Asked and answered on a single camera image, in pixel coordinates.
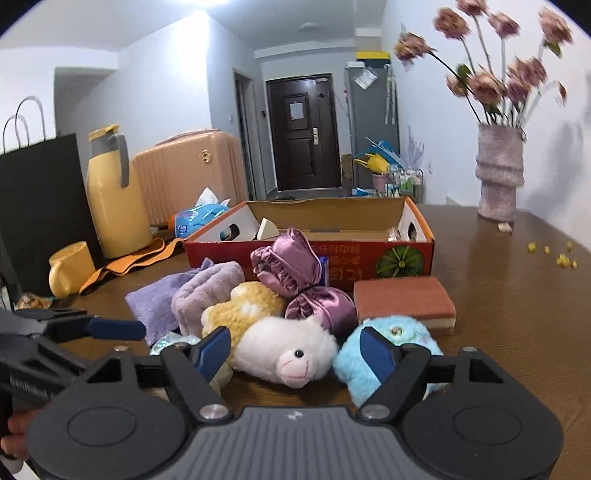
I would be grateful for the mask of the person left hand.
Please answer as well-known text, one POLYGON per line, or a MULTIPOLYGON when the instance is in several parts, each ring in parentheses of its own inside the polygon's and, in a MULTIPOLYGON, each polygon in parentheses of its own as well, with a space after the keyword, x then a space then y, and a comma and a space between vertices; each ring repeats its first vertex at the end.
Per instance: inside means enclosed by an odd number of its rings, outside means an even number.
POLYGON ((9 457, 26 460, 29 452, 25 444, 25 434, 38 410, 13 414, 7 420, 8 434, 1 438, 1 450, 9 457))

